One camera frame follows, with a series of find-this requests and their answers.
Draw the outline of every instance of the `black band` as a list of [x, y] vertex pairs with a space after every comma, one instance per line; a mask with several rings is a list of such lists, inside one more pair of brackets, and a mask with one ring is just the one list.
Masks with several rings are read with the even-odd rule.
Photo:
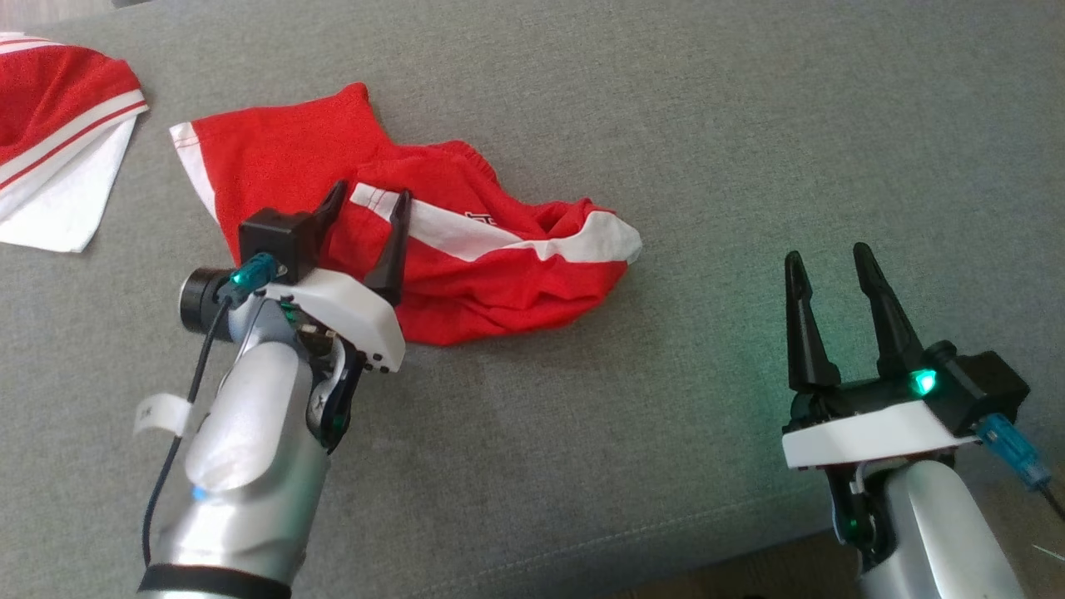
[[210, 566], [153, 564], [141, 579], [142, 590], [191, 590], [233, 599], [292, 599], [292, 588], [268, 578]]

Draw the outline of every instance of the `robotic arm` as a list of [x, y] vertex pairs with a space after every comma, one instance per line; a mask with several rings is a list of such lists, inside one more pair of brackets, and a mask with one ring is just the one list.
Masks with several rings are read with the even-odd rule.
[[[360, 284], [317, 268], [345, 193], [338, 183], [313, 214], [260, 211], [241, 225], [240, 269], [199, 269], [185, 281], [186, 328], [208, 335], [207, 343], [218, 335], [241, 347], [184, 458], [193, 492], [162, 528], [151, 557], [149, 503], [138, 597], [291, 597], [327, 456], [347, 432], [359, 378], [364, 371], [398, 371], [405, 351], [393, 306], [400, 300], [410, 194], [400, 195], [378, 266]], [[149, 403], [138, 415], [150, 419], [153, 407], [187, 411]]]
[[995, 352], [924, 349], [868, 245], [854, 246], [872, 309], [879, 377], [841, 384], [821, 343], [797, 252], [785, 261], [790, 468], [822, 470], [840, 543], [861, 554], [868, 599], [1021, 599], [1002, 549], [953, 470], [958, 446], [982, 441], [1032, 488], [1049, 471], [1012, 423], [1028, 385]]

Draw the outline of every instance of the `folded red and white cloth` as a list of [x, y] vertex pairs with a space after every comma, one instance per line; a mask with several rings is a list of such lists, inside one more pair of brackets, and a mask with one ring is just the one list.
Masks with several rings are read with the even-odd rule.
[[85, 248], [148, 110], [140, 87], [125, 61], [0, 33], [0, 242]]
[[393, 144], [355, 83], [335, 96], [252, 108], [170, 128], [193, 187], [235, 260], [237, 227], [264, 207], [313, 211], [354, 183], [323, 266], [362, 279], [399, 192], [415, 200], [396, 309], [409, 341], [447, 345], [557, 327], [597, 306], [636, 260], [640, 236], [590, 199], [522, 204], [470, 145]]

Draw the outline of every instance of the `black cable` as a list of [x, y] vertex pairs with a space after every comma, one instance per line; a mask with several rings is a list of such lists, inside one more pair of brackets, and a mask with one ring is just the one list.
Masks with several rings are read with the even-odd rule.
[[1042, 492], [1043, 497], [1047, 499], [1047, 503], [1050, 504], [1050, 508], [1054, 511], [1054, 514], [1058, 514], [1058, 517], [1065, 522], [1065, 507], [1062, 507], [1062, 504], [1058, 502], [1058, 498], [1054, 497], [1054, 493], [1050, 492], [1050, 486], [1043, 485], [1039, 487], [1039, 492]]
[[[193, 383], [189, 387], [189, 403], [196, 402], [196, 394], [199, 392], [199, 385], [203, 379], [203, 371], [207, 369], [207, 357], [211, 354], [211, 344], [218, 333], [218, 324], [222, 323], [223, 317], [229, 311], [229, 306], [232, 302], [233, 298], [229, 296], [222, 300], [218, 313], [214, 315], [214, 320], [211, 321], [211, 328], [207, 330], [207, 335], [203, 337], [203, 344], [200, 346], [200, 357], [196, 362], [196, 372], [193, 373]], [[151, 564], [151, 517], [155, 513], [159, 495], [163, 492], [163, 485], [166, 483], [166, 476], [170, 473], [170, 467], [174, 466], [174, 458], [177, 457], [180, 446], [181, 436], [175, 435], [174, 441], [170, 443], [170, 451], [167, 452], [166, 460], [163, 462], [163, 468], [160, 469], [159, 477], [155, 479], [155, 488], [151, 489], [151, 497], [148, 498], [148, 506], [144, 511], [144, 523], [141, 525], [141, 552], [144, 554], [144, 565], [146, 567]]]

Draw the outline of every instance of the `gray fabric surface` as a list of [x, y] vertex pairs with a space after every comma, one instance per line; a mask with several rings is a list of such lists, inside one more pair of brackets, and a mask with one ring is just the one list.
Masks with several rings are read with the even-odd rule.
[[821, 477], [780, 452], [789, 249], [845, 376], [874, 372], [864, 240], [922, 340], [998, 350], [1065, 455], [1055, 2], [183, 0], [34, 33], [127, 59], [151, 112], [84, 255], [0, 246], [0, 596], [140, 579], [167, 441], [132, 439], [132, 409], [184, 392], [177, 289], [227, 260], [166, 128], [355, 80], [396, 141], [462, 137], [518, 197], [589, 195], [645, 250], [568, 329], [368, 377], [297, 596], [588, 597], [824, 527]]

